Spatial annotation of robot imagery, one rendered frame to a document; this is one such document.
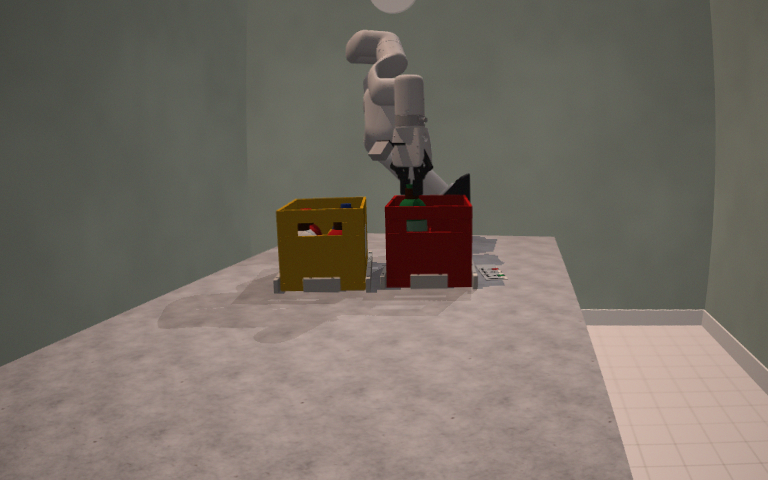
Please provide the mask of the dark red crate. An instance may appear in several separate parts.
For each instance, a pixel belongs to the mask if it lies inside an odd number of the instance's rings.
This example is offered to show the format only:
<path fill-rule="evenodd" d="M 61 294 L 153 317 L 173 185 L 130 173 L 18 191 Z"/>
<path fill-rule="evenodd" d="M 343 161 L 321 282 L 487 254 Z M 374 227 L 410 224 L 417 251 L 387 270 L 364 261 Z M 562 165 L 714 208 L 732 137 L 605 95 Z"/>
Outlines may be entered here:
<path fill-rule="evenodd" d="M 399 206 L 404 199 L 394 196 L 385 206 L 387 288 L 410 288 L 411 274 L 448 274 L 448 287 L 472 287 L 467 197 L 419 195 L 426 206 Z M 427 220 L 427 231 L 407 231 L 406 220 Z"/>

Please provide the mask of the olive-brown crate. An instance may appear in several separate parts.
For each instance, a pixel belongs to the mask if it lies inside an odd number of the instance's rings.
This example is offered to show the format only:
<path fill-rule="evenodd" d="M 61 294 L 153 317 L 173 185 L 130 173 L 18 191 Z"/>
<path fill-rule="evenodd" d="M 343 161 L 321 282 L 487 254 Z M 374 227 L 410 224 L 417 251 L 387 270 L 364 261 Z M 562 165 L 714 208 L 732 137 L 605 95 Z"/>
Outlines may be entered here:
<path fill-rule="evenodd" d="M 353 208 L 338 209 L 343 203 Z M 341 291 L 366 289 L 366 197 L 295 199 L 276 211 L 276 222 L 281 291 L 326 277 L 340 277 Z M 327 235 L 333 222 L 342 222 L 342 235 Z M 316 224 L 322 236 L 298 236 L 298 223 Z"/>

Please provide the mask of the white paper card with colored marks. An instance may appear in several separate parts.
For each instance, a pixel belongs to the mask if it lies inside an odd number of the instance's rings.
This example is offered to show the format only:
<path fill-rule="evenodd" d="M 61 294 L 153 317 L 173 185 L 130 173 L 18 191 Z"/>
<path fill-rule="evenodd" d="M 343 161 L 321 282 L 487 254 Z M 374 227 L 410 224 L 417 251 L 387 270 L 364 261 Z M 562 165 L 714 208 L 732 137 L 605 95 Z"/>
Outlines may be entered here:
<path fill-rule="evenodd" d="M 495 264 L 475 265 L 485 280 L 508 280 Z"/>

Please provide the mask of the white bottle with grey label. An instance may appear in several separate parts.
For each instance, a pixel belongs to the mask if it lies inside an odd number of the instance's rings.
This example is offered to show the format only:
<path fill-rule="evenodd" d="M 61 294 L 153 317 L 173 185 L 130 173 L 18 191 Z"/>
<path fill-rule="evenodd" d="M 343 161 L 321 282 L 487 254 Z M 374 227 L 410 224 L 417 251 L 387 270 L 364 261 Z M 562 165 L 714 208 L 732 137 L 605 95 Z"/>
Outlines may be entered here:
<path fill-rule="evenodd" d="M 298 236 L 317 236 L 310 230 L 309 223 L 298 223 Z"/>

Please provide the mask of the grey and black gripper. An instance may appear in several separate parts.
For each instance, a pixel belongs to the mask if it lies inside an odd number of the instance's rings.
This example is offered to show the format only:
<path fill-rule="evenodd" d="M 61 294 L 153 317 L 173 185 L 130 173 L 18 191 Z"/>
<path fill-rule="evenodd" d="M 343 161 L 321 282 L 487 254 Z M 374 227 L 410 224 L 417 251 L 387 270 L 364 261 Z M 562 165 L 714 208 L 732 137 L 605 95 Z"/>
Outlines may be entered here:
<path fill-rule="evenodd" d="M 423 195 L 423 179 L 433 169 L 428 128 L 425 126 L 395 126 L 392 143 L 405 143 L 402 146 L 394 146 L 390 165 L 390 168 L 400 179 L 400 194 L 405 195 L 406 184 L 410 184 L 410 179 L 408 179 L 409 167 L 413 167 L 415 178 L 413 180 L 413 196 Z M 403 169 L 405 170 L 403 171 Z"/>

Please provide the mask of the green bottle with pale green label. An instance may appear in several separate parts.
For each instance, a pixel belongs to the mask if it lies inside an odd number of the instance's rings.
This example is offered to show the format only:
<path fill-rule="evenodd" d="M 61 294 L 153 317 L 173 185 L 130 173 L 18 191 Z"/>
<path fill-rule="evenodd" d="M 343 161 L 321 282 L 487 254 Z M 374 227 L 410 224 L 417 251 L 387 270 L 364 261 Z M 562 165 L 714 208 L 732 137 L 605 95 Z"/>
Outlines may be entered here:
<path fill-rule="evenodd" d="M 426 206 L 419 196 L 413 196 L 413 184 L 406 184 L 405 199 L 399 206 Z M 407 231 L 427 231 L 427 220 L 406 220 Z"/>

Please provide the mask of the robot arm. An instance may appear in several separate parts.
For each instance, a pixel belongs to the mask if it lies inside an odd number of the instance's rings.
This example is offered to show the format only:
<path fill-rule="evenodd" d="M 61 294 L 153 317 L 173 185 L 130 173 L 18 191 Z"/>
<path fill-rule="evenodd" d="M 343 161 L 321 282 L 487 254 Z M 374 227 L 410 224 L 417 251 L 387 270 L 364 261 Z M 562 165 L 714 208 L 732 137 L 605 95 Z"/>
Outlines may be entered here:
<path fill-rule="evenodd" d="M 351 39 L 346 45 L 348 62 L 374 64 L 363 80 L 365 148 L 373 161 L 379 161 L 398 179 L 390 168 L 392 150 L 394 145 L 405 143 L 392 143 L 393 132 L 395 126 L 425 126 L 423 78 L 400 75 L 408 61 L 394 33 L 361 30 Z M 443 195 L 453 184 L 448 186 L 430 170 L 423 180 L 423 195 Z"/>

